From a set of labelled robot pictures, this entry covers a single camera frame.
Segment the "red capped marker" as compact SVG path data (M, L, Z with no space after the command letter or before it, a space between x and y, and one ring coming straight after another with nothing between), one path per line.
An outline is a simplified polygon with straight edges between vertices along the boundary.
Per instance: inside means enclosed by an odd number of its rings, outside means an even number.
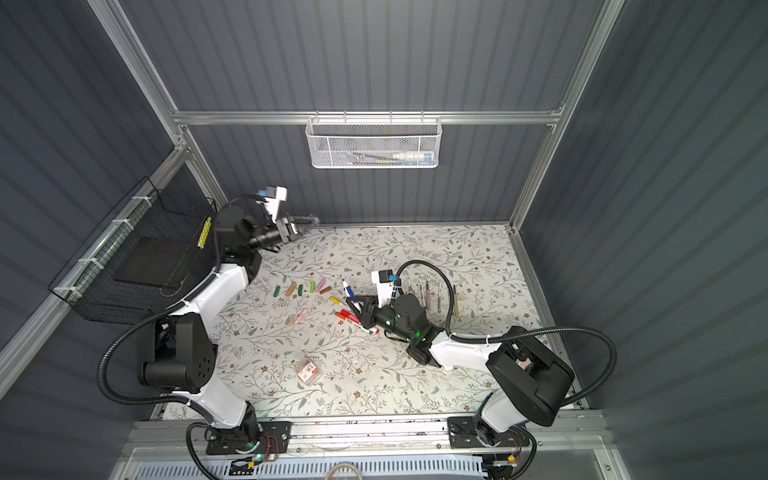
M356 327L358 327L358 328L360 328L360 329L362 329L362 330L364 330L364 331L366 331L366 332L368 332L370 334L378 334L379 333L379 329L376 328L376 327L364 327L361 324L361 322L358 320L358 318L355 315L353 315L351 312L347 311L347 310L342 309L339 312L339 315L342 318L344 318L346 321L350 322L353 326L356 326Z
M359 329L361 329L361 330L365 331L365 332L366 332L366 333L368 333L368 334L373 334L373 335L376 335L376 334L378 334L378 333L379 333L379 330L378 330L378 329L376 329L376 328L373 328L373 327L371 327L371 328L366 328L366 327L364 327L364 326L363 326L363 325L362 325L362 324L361 324L361 323L360 323L360 322L357 320L357 318L356 318L356 317L354 317L354 316L351 316L351 315L346 315L346 314L345 314L343 311L341 311L341 312L336 312L336 313L335 313L335 315L336 315L338 318L340 318L342 321L344 321L344 322L347 322L347 323L349 323L350 325L352 325L352 326L354 326L354 327L357 327L357 328L359 328Z

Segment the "blue capped marker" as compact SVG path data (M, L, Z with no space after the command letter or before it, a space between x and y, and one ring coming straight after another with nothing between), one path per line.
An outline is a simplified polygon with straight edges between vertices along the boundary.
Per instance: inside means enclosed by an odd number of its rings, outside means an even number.
M342 281L342 286L347 298L353 298L355 296L351 286L348 284L346 280Z

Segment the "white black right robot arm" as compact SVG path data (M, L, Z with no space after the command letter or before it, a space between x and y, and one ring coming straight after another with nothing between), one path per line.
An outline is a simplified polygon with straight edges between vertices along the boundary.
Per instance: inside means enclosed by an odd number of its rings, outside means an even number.
M317 240L348 280L340 317L399 342L409 366L479 374L473 417L481 444L507 430L547 427L575 400L575 374L535 321L523 274L498 225L322 231Z

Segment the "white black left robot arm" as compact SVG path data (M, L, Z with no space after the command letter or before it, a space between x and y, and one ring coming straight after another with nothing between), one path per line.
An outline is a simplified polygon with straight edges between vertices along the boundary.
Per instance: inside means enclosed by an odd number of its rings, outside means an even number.
M174 311L139 330L139 383L195 409L217 429L242 429L253 422L252 407L236 395L215 372L217 346L212 323L255 279L261 252L277 252L298 240L319 219L277 216L268 211L258 221L239 206L220 210L211 221L213 271Z

